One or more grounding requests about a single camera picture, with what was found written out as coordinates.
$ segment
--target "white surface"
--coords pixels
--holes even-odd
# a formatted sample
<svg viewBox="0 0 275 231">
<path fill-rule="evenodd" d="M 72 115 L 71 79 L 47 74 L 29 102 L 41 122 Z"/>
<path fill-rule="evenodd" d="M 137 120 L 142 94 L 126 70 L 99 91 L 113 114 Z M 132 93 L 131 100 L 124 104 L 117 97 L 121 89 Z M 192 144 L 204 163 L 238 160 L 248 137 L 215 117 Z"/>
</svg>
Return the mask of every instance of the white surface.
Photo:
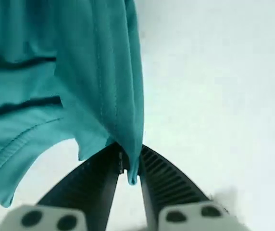
<svg viewBox="0 0 275 231">
<path fill-rule="evenodd" d="M 216 208 L 220 214 L 219 217 L 202 215 L 206 207 Z M 173 212 L 179 212 L 185 220 L 171 222 L 167 218 Z M 249 231 L 222 206 L 212 201 L 165 207 L 159 214 L 158 227 L 159 231 Z"/>
<path fill-rule="evenodd" d="M 275 1 L 137 0 L 137 6 L 145 144 L 206 193 L 236 191 L 237 213 L 252 231 L 275 230 Z M 48 152 L 23 179 L 14 205 L 34 203 L 77 165 L 74 142 Z M 120 179 L 109 231 L 143 227 L 139 193 Z M 0 208 L 0 218 L 4 213 Z"/>
</svg>

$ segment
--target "teal shirt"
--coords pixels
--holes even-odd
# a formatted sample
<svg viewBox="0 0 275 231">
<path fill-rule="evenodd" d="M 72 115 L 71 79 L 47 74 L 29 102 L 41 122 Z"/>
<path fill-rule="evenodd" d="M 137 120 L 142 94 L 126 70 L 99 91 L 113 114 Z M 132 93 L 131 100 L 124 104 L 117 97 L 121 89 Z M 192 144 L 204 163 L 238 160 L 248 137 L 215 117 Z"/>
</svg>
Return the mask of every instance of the teal shirt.
<svg viewBox="0 0 275 231">
<path fill-rule="evenodd" d="M 0 0 L 0 204 L 47 148 L 111 142 L 136 183 L 143 83 L 133 0 Z"/>
</svg>

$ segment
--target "seam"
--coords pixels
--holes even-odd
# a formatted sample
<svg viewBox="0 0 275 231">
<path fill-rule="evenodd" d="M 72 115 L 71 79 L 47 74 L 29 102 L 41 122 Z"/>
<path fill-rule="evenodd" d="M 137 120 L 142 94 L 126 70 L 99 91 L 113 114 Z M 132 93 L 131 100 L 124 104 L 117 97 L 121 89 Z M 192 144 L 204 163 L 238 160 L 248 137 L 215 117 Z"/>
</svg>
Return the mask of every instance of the seam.
<svg viewBox="0 0 275 231">
<path fill-rule="evenodd" d="M 94 20 L 94 35 L 95 35 L 95 47 L 96 47 L 96 59 L 97 59 L 97 73 L 98 73 L 98 82 L 99 82 L 99 96 L 100 96 L 100 123 L 103 124 L 103 119 L 102 119 L 102 108 L 103 108 L 103 100 L 102 100 L 102 82 L 101 82 L 101 69 L 100 69 L 100 64 L 101 64 L 101 56 L 100 56 L 100 52 L 99 52 L 99 49 L 100 49 L 100 45 L 99 45 L 99 42 L 97 40 L 98 38 L 98 22 L 96 20 L 96 16 L 97 16 L 97 12 L 96 12 L 96 9 L 95 9 L 95 1 L 96 0 L 93 0 L 92 1 L 92 5 L 93 5 L 93 12 L 95 13 L 94 17 L 93 17 L 93 20 Z"/>
<path fill-rule="evenodd" d="M 54 122 L 54 121 L 57 121 L 57 120 L 60 120 L 61 118 L 57 118 L 57 119 L 53 119 L 53 120 L 49 120 L 49 121 L 46 121 L 44 123 L 41 123 L 41 124 L 36 124 L 36 125 L 33 125 L 31 126 L 30 128 L 24 130 L 23 132 L 21 132 L 18 136 L 16 136 L 14 139 L 12 139 L 5 147 L 3 147 L 0 151 L 0 154 L 3 153 L 5 151 L 5 149 L 10 146 L 10 144 L 12 144 L 14 141 L 16 141 L 17 139 L 19 139 L 21 136 L 23 136 L 25 133 L 33 130 L 34 128 L 38 127 L 38 126 L 41 126 L 41 125 L 45 125 L 45 124 L 48 124 L 50 122 Z M 14 154 L 16 154 L 20 149 L 22 149 L 27 143 L 29 142 L 29 139 L 28 140 L 25 140 L 24 142 L 22 142 L 21 146 L 13 153 L 11 153 L 8 157 L 8 159 L 3 162 L 1 165 L 0 165 L 0 170 L 1 168 L 10 160 L 11 157 L 13 157 Z"/>
<path fill-rule="evenodd" d="M 109 12 L 108 10 L 108 3 L 107 1 L 105 1 L 105 9 L 107 12 Z M 110 41 L 112 41 L 113 43 L 113 39 L 111 38 L 110 34 L 112 33 L 112 29 L 111 29 L 111 23 L 110 23 L 110 20 L 108 20 L 108 27 L 109 27 L 109 35 L 108 35 L 108 39 Z M 114 116 L 115 116 L 115 119 L 114 119 L 114 127 L 113 127 L 113 132 L 114 132 L 114 136 L 116 136 L 116 129 L 117 129 L 117 116 L 118 116 L 118 113 L 117 113 L 117 84 L 116 84 L 116 76 L 115 76 L 115 61 L 114 61 L 114 49 L 113 49 L 113 45 L 110 46 L 110 49 L 111 49 L 111 52 L 112 52 L 112 57 L 113 57 L 113 70 L 114 70 Z"/>
</svg>

